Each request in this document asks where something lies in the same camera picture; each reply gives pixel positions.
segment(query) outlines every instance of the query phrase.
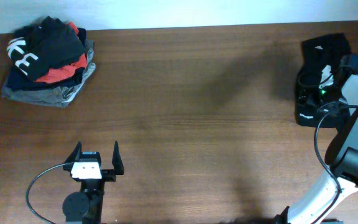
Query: wood grain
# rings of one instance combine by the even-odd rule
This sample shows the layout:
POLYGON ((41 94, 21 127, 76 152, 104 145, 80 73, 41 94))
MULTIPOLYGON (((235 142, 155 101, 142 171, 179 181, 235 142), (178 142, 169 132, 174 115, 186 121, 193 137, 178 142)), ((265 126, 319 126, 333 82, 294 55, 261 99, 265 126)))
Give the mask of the wood grain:
MULTIPOLYGON (((217 223, 272 217, 320 175, 313 128, 294 119, 300 42, 345 32, 358 54, 358 22, 103 30, 96 71, 65 109, 0 94, 0 223, 41 223, 27 209, 33 177, 63 162, 77 141, 111 167, 118 140, 126 174, 106 185, 107 223, 217 223)), ((10 61, 0 35, 0 87, 10 61)), ((322 153, 335 135, 322 130, 322 153)), ((35 209, 63 223, 79 185, 54 171, 31 191, 35 209)), ((358 223, 358 194, 332 214, 358 223)))

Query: black t-shirt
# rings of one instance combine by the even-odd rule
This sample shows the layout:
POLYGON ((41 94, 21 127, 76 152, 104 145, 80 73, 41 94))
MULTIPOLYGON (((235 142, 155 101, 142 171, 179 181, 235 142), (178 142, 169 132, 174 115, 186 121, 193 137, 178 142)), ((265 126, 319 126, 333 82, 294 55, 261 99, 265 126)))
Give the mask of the black t-shirt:
MULTIPOLYGON (((19 32, 31 32, 32 27, 24 27, 19 32)), ((84 28, 78 28, 78 38, 83 43, 83 47, 85 47, 85 40, 86 40, 86 30, 84 28)), ((20 37, 22 34, 14 33, 14 37, 20 37)), ((22 71, 20 71, 16 66, 12 66, 11 71, 9 72, 7 86, 11 88, 13 91, 15 90, 44 90, 44 89, 52 89, 58 86, 75 86, 82 82, 82 73, 83 68, 79 68, 75 70, 75 74, 56 83, 44 83, 44 82, 33 82, 29 80, 22 71)))
POLYGON ((40 27, 25 27, 15 32, 7 52, 29 80, 44 76, 50 68, 62 68, 77 62, 85 52, 75 31, 59 19, 47 17, 40 27))

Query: clothing stack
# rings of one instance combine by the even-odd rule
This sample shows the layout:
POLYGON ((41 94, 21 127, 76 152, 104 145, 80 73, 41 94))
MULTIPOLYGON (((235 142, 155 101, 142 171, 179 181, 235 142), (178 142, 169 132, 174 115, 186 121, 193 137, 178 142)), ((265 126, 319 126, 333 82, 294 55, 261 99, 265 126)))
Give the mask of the clothing stack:
POLYGON ((15 31, 6 50, 13 66, 2 97, 24 103, 64 108, 96 69, 86 30, 51 17, 15 31))

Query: black cable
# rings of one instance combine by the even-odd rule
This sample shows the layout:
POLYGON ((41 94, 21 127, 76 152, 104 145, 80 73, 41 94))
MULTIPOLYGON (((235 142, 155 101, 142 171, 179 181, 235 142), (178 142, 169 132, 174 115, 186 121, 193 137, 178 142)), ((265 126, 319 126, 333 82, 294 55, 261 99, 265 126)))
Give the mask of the black cable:
POLYGON ((339 102, 338 102, 338 101, 331 101, 331 102, 329 102, 329 103, 325 103, 325 104, 321 105, 319 108, 317 108, 317 112, 318 112, 319 110, 323 109, 324 107, 326 107, 326 106, 328 106, 328 105, 332 105, 332 104, 339 104, 339 102))
POLYGON ((311 72, 305 71, 305 72, 302 72, 301 74, 299 74, 299 76, 298 76, 298 84, 299 84, 299 86, 301 86, 301 87, 303 87, 303 88, 317 88, 317 87, 319 87, 321 84, 326 83, 326 82, 333 76, 333 74, 330 74, 326 79, 324 79, 324 80, 323 80, 320 84, 318 84, 318 85, 305 85, 305 84, 303 84, 303 83, 301 82, 301 78, 302 78, 304 75, 306 75, 307 73, 311 73, 311 72))
MULTIPOLYGON (((330 103, 326 103, 325 105, 321 106, 320 108, 331 104, 333 102, 330 103)), ((336 201, 338 200, 340 194, 342 193, 342 188, 341 188, 341 184, 339 183, 338 179, 335 177, 335 175, 331 172, 331 170, 329 169, 329 167, 327 166, 327 164, 323 161, 323 158, 321 157, 319 150, 318 150, 318 131, 320 129, 321 123, 323 122, 323 120, 330 115, 331 113, 334 112, 339 112, 340 110, 344 110, 344 109, 350 109, 350 108, 355 108, 358 109, 357 105, 346 105, 343 107, 339 107, 338 110, 331 110, 328 111, 326 114, 324 114, 324 116, 320 119, 315 131, 314 131, 314 151, 316 153, 317 159, 320 161, 320 164, 323 166, 324 170, 329 174, 329 176, 335 181, 336 183, 336 195, 333 199, 333 201, 328 205, 328 207, 322 212, 322 214, 311 224, 315 224, 317 223, 321 217, 325 216, 325 214, 327 214, 327 212, 335 205, 336 201)))
POLYGON ((30 211, 31 211, 32 213, 34 213, 34 215, 36 215, 38 218, 40 218, 41 220, 43 220, 43 221, 45 221, 45 222, 47 222, 47 223, 49 223, 49 224, 56 224, 56 223, 54 223, 54 222, 52 222, 52 221, 50 221, 50 220, 44 218, 43 216, 41 216, 40 214, 38 214, 38 213, 32 208, 32 206, 31 206, 31 204, 30 204, 30 200, 29 200, 30 189, 31 189, 31 187, 33 186, 33 184, 35 183, 35 181, 37 181, 38 178, 40 178, 41 176, 43 176, 43 175, 46 174, 47 172, 49 172, 49 171, 51 171, 51 170, 53 170, 53 169, 55 169, 55 168, 58 168, 58 167, 61 167, 61 166, 64 166, 64 165, 69 165, 69 164, 72 164, 72 162, 55 165, 55 166, 53 166, 53 167, 51 167, 51 168, 49 168, 49 169, 43 171, 42 173, 40 173, 37 177, 35 177, 35 178, 31 181, 31 183, 30 183, 30 185, 29 185, 29 187, 27 188, 27 191, 26 191, 26 193, 25 193, 25 201, 27 202, 27 206, 28 206, 28 208, 30 209, 30 211))

